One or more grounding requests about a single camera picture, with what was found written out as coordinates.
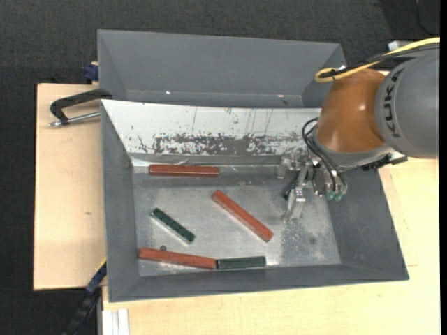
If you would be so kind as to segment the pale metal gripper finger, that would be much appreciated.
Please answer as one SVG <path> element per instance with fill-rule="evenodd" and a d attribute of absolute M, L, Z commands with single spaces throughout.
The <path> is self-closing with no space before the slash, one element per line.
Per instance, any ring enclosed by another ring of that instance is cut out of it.
<path fill-rule="evenodd" d="M 290 221 L 292 219 L 295 204 L 296 204 L 296 192 L 295 190 L 290 190 L 286 196 L 286 211 L 282 216 L 283 221 Z"/>
<path fill-rule="evenodd" d="M 304 191 L 301 188 L 295 189 L 294 193 L 295 202 L 293 204 L 292 217 L 300 218 L 306 202 L 306 197 Z"/>

